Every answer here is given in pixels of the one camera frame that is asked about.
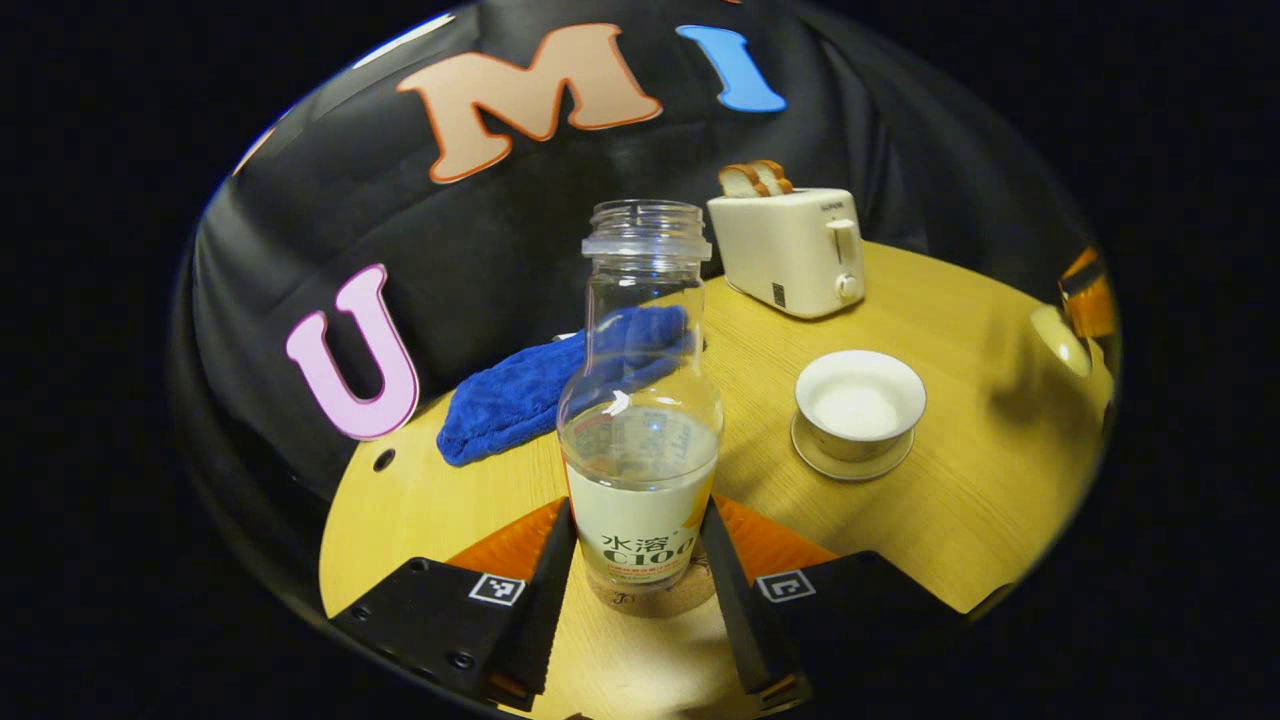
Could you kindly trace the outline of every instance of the bottle label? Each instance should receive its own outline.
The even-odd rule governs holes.
[[[582,556],[614,583],[662,580],[689,565],[710,496],[716,461],[641,492],[588,479],[567,461],[568,491]]]

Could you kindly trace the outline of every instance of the blue letter i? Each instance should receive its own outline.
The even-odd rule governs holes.
[[[742,113],[777,113],[787,106],[787,101],[764,82],[760,69],[746,53],[746,38],[741,35],[705,26],[680,26],[676,35],[696,42],[712,61],[724,83],[724,91],[717,100],[726,108]]]

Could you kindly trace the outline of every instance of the round wooden table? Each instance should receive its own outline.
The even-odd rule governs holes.
[[[867,299],[801,320],[707,283],[703,355],[724,402],[716,492],[840,555],[874,550],[957,611],[1021,578],[1070,521],[1094,477],[1112,378],[1091,343],[1079,378],[1038,340],[1039,302],[914,252],[865,243]],[[865,348],[908,363],[928,407],[906,460],[876,480],[832,480],[795,451],[796,375]],[[413,556],[447,560],[567,495],[556,433],[452,468],[436,450],[452,392],[355,451],[329,511],[320,592],[334,616]],[[374,473],[387,448],[396,460]],[[534,712],[588,717],[750,717],[719,606],[669,619],[622,615],[573,559]]]

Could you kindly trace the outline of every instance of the white toaster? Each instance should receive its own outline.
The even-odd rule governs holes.
[[[819,318],[865,296],[863,236],[847,190],[722,196],[707,209],[733,290],[797,318]]]

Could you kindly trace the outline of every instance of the toaster knob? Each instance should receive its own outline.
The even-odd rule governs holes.
[[[841,300],[854,300],[861,292],[858,278],[850,274],[844,274],[836,278],[836,297]]]

